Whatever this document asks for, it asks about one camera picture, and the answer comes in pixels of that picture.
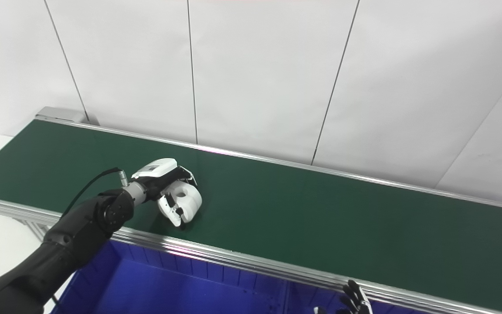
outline white robotic hand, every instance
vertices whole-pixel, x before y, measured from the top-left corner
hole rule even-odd
[[[176,179],[173,183],[160,191],[156,202],[160,212],[166,216],[174,226],[184,228],[185,223],[190,222],[201,207],[203,199],[197,182],[193,174],[187,169],[178,166],[173,158],[162,158],[142,167],[132,175],[132,179],[141,180],[146,177],[168,177],[173,172],[179,171],[184,174],[181,179]]]

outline white wall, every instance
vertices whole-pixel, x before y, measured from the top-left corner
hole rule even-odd
[[[190,0],[199,143],[310,163],[357,0]]]
[[[361,1],[315,165],[434,187],[502,95],[502,2]]]
[[[0,0],[0,133],[15,135],[44,106],[82,110],[46,6]]]
[[[47,3],[100,125],[196,141],[186,1]]]
[[[502,2],[357,3],[0,0],[0,133],[43,106],[86,109],[117,129],[502,199]]]

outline cable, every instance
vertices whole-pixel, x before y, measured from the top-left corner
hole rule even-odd
[[[122,170],[119,169],[118,167],[113,167],[112,169],[107,169],[106,171],[104,171],[104,172],[100,173],[99,175],[97,175],[96,177],[94,177],[94,179],[90,180],[89,183],[86,183],[86,185],[82,188],[82,190],[80,190],[79,193],[77,193],[77,195],[71,201],[71,203],[69,203],[69,205],[67,206],[67,208],[65,209],[65,211],[62,213],[61,218],[63,218],[65,215],[67,215],[67,213],[71,210],[71,208],[73,207],[73,205],[75,205],[75,203],[78,200],[78,198],[82,195],[82,193],[84,193],[84,191],[86,191],[86,189],[88,189],[90,187],[90,185],[92,185],[92,183],[96,182],[96,180],[100,179],[104,175],[108,175],[110,173],[115,173],[115,172],[121,172],[121,171]]]

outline blue bin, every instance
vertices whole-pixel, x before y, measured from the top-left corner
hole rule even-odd
[[[109,241],[77,271],[52,314],[312,314],[337,292]],[[372,302],[374,314],[421,314]]]

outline robotic arm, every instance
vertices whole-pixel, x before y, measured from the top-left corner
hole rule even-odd
[[[175,159],[158,159],[120,189],[98,194],[66,213],[40,247],[0,277],[0,314],[41,314],[65,280],[85,266],[104,243],[133,217],[134,207],[157,201],[175,226],[193,219],[202,199],[191,172]]]

